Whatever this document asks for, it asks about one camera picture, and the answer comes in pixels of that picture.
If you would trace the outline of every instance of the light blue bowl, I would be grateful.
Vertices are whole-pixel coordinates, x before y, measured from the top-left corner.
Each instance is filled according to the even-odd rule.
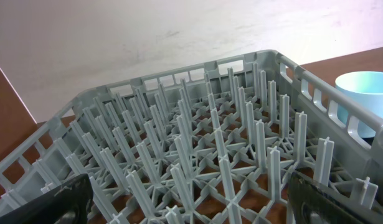
[[[337,77],[335,88],[383,119],[383,72],[347,73]],[[338,119],[344,124],[348,120],[348,112],[341,106],[338,106]],[[376,134],[362,122],[359,122],[357,132],[362,138]]]

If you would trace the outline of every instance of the wooden table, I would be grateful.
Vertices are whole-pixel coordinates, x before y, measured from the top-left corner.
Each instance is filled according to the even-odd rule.
[[[305,69],[311,71],[322,80],[326,81],[330,85],[335,85],[335,79],[348,72],[369,70],[383,72],[383,47],[374,50],[368,50],[366,52],[360,52],[356,54],[346,55],[342,57],[323,60],[320,62],[309,63],[302,65]],[[16,96],[15,92],[8,84],[4,75],[0,71],[0,108],[7,108],[6,110],[0,110],[0,160],[14,150],[23,140],[25,140],[30,134],[32,134],[37,126],[34,125],[33,120],[27,115],[21,101]],[[65,123],[68,124],[73,118],[65,118]],[[51,144],[50,140],[46,140],[46,144]],[[38,153],[30,154],[26,159],[34,161],[39,156]],[[313,175],[311,170],[303,170],[308,175]],[[11,166],[7,169],[4,175],[11,176],[12,179],[19,178],[22,174],[18,174],[15,166]],[[263,175],[257,180],[262,188],[267,188],[267,176]],[[223,191],[222,187],[218,186],[218,191]],[[114,205],[116,207],[124,206],[124,203],[128,200],[127,197],[120,197]],[[266,199],[256,193],[248,192],[246,197],[240,202],[243,207],[251,208],[252,210],[258,210],[265,205]],[[197,208],[201,213],[206,215],[215,215],[217,212],[223,210],[222,205],[217,205],[215,201],[208,201],[203,203]],[[280,205],[275,205],[274,209],[268,214],[268,219],[273,223],[284,223],[285,208]],[[143,214],[136,212],[133,214],[134,220],[139,220]],[[94,223],[105,223],[102,216],[97,215],[93,219]]]

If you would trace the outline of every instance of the plastic crate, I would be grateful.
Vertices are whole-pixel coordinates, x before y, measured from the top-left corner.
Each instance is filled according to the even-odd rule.
[[[347,125],[338,104],[349,112]],[[65,127],[70,109],[76,119]],[[376,131],[372,144],[358,136],[359,121]],[[54,140],[48,149],[39,141],[46,133]],[[32,165],[23,156],[30,147],[40,154]],[[25,174],[12,184],[4,171],[17,162]],[[109,223],[268,223],[276,206],[292,223],[281,194],[296,169],[383,214],[383,120],[264,50],[80,93],[0,162],[0,216],[88,173],[95,193],[88,216],[101,212]],[[267,204],[244,205],[253,195]],[[117,211],[118,198],[126,205]],[[201,209],[206,203],[220,210]],[[140,210],[145,218],[135,220]]]

